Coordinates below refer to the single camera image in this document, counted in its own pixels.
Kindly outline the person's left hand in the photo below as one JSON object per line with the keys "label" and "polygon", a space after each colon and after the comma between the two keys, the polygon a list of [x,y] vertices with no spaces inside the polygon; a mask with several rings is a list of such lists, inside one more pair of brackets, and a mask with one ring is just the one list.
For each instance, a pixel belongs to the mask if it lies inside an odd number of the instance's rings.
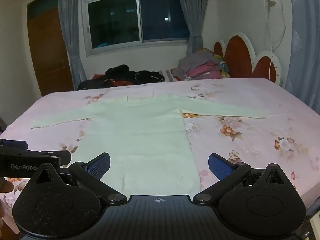
{"label": "person's left hand", "polygon": [[[11,182],[5,180],[3,177],[1,177],[1,184],[0,184],[0,193],[9,193],[14,189],[14,186]],[[3,207],[2,201],[0,202],[0,229],[3,227],[3,217],[5,216],[5,211]]]}

